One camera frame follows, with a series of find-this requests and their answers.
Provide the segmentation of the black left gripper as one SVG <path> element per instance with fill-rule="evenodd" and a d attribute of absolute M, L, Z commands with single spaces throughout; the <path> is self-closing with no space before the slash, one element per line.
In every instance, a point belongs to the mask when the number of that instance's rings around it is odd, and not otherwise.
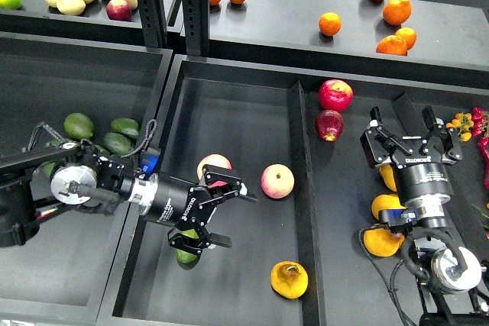
<path fill-rule="evenodd" d="M 167 233 L 171 247 L 195 255 L 212 246 L 232 247 L 229 237 L 209 233 L 200 221 L 191 221 L 197 216 L 200 204 L 222 204 L 236 198 L 253 203 L 258 201 L 234 169 L 204 164 L 200 172 L 197 186 L 172 176 L 156 175 L 157 191 L 147 210 L 147 221 L 173 228 Z M 199 238 L 182 234 L 189 229 L 194 229 Z"/>

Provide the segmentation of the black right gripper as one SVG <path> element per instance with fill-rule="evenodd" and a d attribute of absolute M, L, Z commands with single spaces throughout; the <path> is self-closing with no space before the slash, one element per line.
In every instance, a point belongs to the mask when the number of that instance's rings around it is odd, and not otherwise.
<path fill-rule="evenodd" d="M 383 127 L 380 110 L 370 110 L 371 121 L 360 137 L 361 146 L 370 168 L 392 163 L 393 177 L 400 203 L 407 208 L 434 196 L 445 204 L 453 195 L 446 165 L 462 159 L 461 143 L 454 127 L 446 127 L 430 105 L 422 110 L 428 129 L 419 153 L 406 156 L 407 145 Z"/>

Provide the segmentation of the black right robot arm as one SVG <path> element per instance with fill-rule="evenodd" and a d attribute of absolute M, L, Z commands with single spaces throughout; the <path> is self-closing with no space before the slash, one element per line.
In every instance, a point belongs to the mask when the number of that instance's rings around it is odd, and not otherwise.
<path fill-rule="evenodd" d="M 391 275 L 382 279 L 400 320 L 413 324 L 401 308 L 395 286 L 404 267 L 416 280 L 423 308 L 419 324 L 486 325 L 488 296 L 478 286 L 487 275 L 487 264 L 455 241 L 444 212 L 453 195 L 445 168 L 462 159 L 456 130 L 436 118 L 430 106 L 423 109 L 427 132 L 420 136 L 389 132 L 378 107 L 370 116 L 361 145 L 370 167 L 393 170 L 400 207 L 379 210 L 378 223 L 362 228 L 358 241 L 373 260 L 376 253 L 368 243 L 400 234 L 402 243 L 395 251 L 400 259 Z"/>

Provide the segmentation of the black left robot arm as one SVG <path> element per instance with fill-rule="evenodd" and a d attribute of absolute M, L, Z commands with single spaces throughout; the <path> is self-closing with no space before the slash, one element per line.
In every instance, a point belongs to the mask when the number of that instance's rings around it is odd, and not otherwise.
<path fill-rule="evenodd" d="M 1 246 L 22 246 L 40 225 L 67 211 L 111 215 L 122 203 L 136 205 L 140 217 L 170 228 L 169 245 L 200 256 L 231 240 L 206 225 L 217 206 L 257 197 L 233 169 L 206 164 L 197 183 L 153 172 L 156 157 L 140 167 L 102 152 L 90 140 L 62 138 L 47 124 L 36 126 L 25 152 L 1 160 Z"/>

